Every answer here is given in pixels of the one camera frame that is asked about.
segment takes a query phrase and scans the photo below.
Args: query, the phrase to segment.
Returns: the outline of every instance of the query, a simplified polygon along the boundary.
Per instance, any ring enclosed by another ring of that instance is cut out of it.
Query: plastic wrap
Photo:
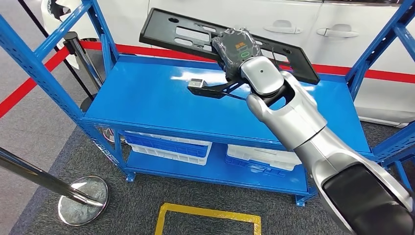
[[[223,64],[219,64],[223,66],[227,77],[236,76],[239,67],[247,59],[262,55],[261,48],[245,28],[228,28],[212,39],[212,46],[223,60]]]

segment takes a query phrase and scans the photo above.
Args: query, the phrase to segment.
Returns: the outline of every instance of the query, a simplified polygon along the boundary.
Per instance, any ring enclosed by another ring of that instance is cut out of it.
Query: white plastic crate
[[[126,143],[132,147],[134,152],[144,153],[148,155],[153,155],[157,157],[168,158],[172,160],[177,160],[177,161],[191,163],[191,164],[198,164],[198,165],[206,165],[206,161],[208,160],[210,148],[212,147],[212,143],[210,142],[210,144],[207,145],[206,155],[203,158],[201,158],[201,157],[191,156],[187,154],[167,151],[163,149],[141,146],[141,145],[137,145],[133,143],[128,143],[127,141]]]
[[[269,164],[271,167],[292,171],[296,165],[301,164],[293,152],[278,151],[264,148],[254,148],[228,144],[228,156],[246,161],[253,160]]]
[[[180,143],[191,143],[191,144],[206,145],[206,146],[212,145],[212,142],[208,142],[208,141],[198,141],[198,140],[184,139],[184,138],[171,137],[171,136],[160,136],[160,135],[147,134],[147,133],[134,132],[134,131],[126,131],[126,132],[139,134],[142,136],[149,136],[149,137],[158,138],[158,139],[167,140],[167,141],[180,142]]]

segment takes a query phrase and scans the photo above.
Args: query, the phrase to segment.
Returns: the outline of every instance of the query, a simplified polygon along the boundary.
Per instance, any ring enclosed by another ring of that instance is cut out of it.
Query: carpet floor
[[[362,123],[370,146],[397,131],[395,128]],[[406,166],[410,178],[415,169]],[[151,235],[160,206],[173,203],[213,210],[259,215],[263,235],[341,235],[340,229],[317,199],[305,208],[294,204],[288,194],[185,181],[139,174],[133,183],[112,165],[83,132],[76,128],[51,169],[65,182],[87,175],[103,177],[111,200],[94,222],[71,227],[59,220],[59,195],[39,188],[23,211],[11,235]],[[253,224],[168,211],[163,235],[248,235]]]

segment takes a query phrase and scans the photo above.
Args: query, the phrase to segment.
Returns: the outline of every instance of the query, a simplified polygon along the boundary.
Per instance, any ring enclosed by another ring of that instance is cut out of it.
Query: stanchion base
[[[81,103],[81,110],[85,113],[86,111],[88,111],[88,109],[90,108],[90,106],[91,106],[91,104],[92,104],[92,101],[93,100],[91,100],[89,97],[87,97],[86,99],[84,99],[84,101],[82,101],[82,103]]]
[[[58,213],[64,223],[73,226],[87,224],[97,218],[107,207],[110,200],[110,191],[103,179],[97,176],[83,177],[73,182],[71,187],[86,193],[104,206],[96,207],[80,204],[61,196],[58,203]]]

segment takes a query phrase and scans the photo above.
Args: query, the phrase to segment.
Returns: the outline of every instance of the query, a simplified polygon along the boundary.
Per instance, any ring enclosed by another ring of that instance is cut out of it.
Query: blue metal shelf
[[[226,149],[226,144],[214,143],[206,165],[172,161],[132,151],[127,161],[127,169],[143,174],[308,195],[305,170],[301,165],[287,172],[284,178],[253,173],[248,168],[225,163]]]
[[[344,79],[320,77],[318,85],[303,85],[328,126],[354,150],[373,156]],[[194,96],[187,90],[191,78],[212,84],[223,83],[225,75],[213,63],[121,55],[82,120],[122,130],[285,150],[245,101]],[[247,96],[249,88],[234,92]]]
[[[317,101],[318,109],[327,119],[330,129],[351,148],[373,160],[388,160],[390,163],[406,160],[414,154],[415,145],[411,138],[414,138],[415,130],[414,125],[411,125],[406,131],[376,148],[375,152],[379,155],[374,157],[353,106],[366,70],[394,38],[398,37],[414,57],[415,41],[405,28],[415,15],[414,2],[415,0],[405,0],[402,3],[346,77],[320,74],[321,81],[318,85],[303,84]],[[83,113],[47,71],[42,59],[86,12],[102,42],[107,78],[89,110]],[[202,78],[211,85],[224,82],[225,76],[216,64],[120,55],[96,0],[82,0],[82,4],[35,52],[30,50],[0,15],[0,46],[82,128],[106,157],[125,173],[128,181],[133,181],[135,173],[146,173],[286,192],[296,195],[299,206],[303,206],[306,200],[316,194],[315,190],[308,187],[301,165],[281,178],[226,164],[228,143],[276,150],[284,150],[284,147],[251,114],[244,101],[229,97],[200,97],[187,90],[187,82],[191,78]],[[235,92],[239,96],[246,96],[249,88],[241,87]],[[272,108],[281,105],[282,101]],[[115,147],[106,142],[97,131],[97,125],[114,129],[117,137]],[[135,152],[131,152],[125,162],[121,153],[119,130],[212,141],[214,145],[205,166]]]

